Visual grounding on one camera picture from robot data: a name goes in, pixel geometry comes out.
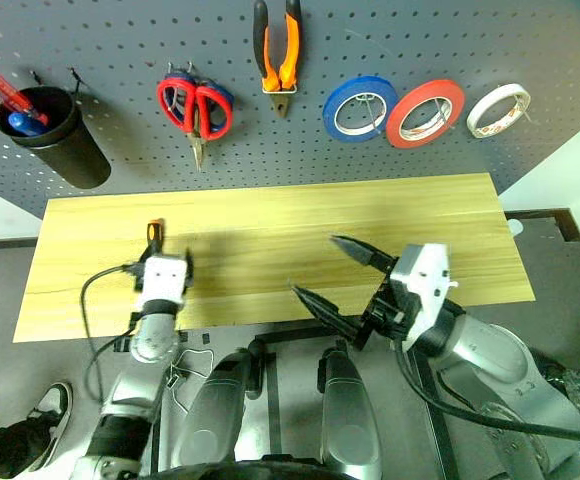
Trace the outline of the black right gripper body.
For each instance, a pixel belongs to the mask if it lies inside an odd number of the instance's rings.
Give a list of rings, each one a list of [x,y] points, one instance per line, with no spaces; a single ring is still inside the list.
[[[357,345],[364,346],[372,332],[391,340],[405,340],[419,313],[419,295],[386,276],[360,316]]]

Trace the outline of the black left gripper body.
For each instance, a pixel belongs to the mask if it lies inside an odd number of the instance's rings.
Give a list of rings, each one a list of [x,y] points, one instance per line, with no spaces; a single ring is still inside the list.
[[[163,252],[157,252],[156,250],[152,251],[150,249],[146,249],[144,251],[144,253],[141,255],[141,257],[139,258],[139,260],[130,266],[130,274],[134,277],[134,291],[135,292],[141,293],[143,291],[145,265],[146,265],[147,260],[152,258],[152,257],[183,259],[187,264],[183,292],[186,292],[186,290],[193,284],[194,257],[192,255],[192,251],[190,249],[186,249],[185,254],[183,256],[169,255],[169,254],[164,254]]]

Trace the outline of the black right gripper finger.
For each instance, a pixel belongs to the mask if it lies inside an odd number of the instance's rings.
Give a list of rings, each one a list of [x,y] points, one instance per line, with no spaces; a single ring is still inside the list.
[[[349,236],[332,235],[330,240],[357,263],[383,273],[390,273],[398,261],[397,257]]]
[[[336,331],[354,348],[365,347],[368,327],[359,316],[341,314],[334,303],[306,288],[292,286],[291,289],[305,308],[323,325]]]

